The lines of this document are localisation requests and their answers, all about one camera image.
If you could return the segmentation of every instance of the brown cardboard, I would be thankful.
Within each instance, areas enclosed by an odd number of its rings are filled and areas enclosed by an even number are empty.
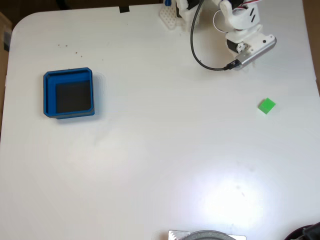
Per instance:
[[[306,27],[308,30],[314,71],[320,92],[320,1],[303,0]]]
[[[5,36],[5,33],[10,34],[11,29],[12,23],[0,12],[0,135],[4,111],[5,84],[9,57],[9,52],[4,48],[5,42],[8,40],[8,34]]]

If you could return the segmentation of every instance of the red wire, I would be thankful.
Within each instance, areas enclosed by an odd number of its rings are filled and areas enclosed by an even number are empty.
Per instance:
[[[246,1],[244,3],[241,4],[242,5],[246,5],[246,4],[251,4],[251,3],[255,3],[255,2],[259,2],[260,0],[252,0],[252,1]]]

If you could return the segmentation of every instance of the silver component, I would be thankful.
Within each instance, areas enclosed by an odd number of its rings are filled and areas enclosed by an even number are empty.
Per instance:
[[[169,230],[168,240],[181,240],[189,235],[190,235],[190,232],[188,231]]]
[[[239,236],[239,235],[229,235],[229,236],[235,240],[247,240],[246,236]]]
[[[168,240],[197,240],[198,238],[206,238],[210,239],[210,237],[214,237],[213,239],[218,240],[247,240],[246,236],[240,235],[227,235],[225,233],[219,231],[196,231],[194,233],[190,233],[189,231],[177,231],[177,230],[169,230],[168,232]]]
[[[255,53],[251,53],[249,52],[249,50],[241,52],[238,56],[235,57],[235,59],[239,60],[241,64],[235,67],[234,70],[240,70],[248,64],[252,63],[254,60],[273,49],[276,43],[277,39],[274,38],[272,41],[266,43],[261,49],[259,49]]]

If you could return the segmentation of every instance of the table surface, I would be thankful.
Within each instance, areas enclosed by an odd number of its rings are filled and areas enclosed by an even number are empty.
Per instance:
[[[211,26],[195,49],[232,60]],[[320,216],[320,98],[301,0],[259,3],[274,50],[212,72],[162,5],[41,12],[13,30],[0,144],[0,239],[158,240],[168,230],[284,239]],[[89,67],[95,115],[43,114],[43,75]],[[265,115],[257,105],[270,98]]]

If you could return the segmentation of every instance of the blue bin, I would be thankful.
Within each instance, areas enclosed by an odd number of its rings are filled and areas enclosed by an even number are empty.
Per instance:
[[[56,119],[94,115],[92,71],[87,67],[48,71],[43,76],[43,112]]]

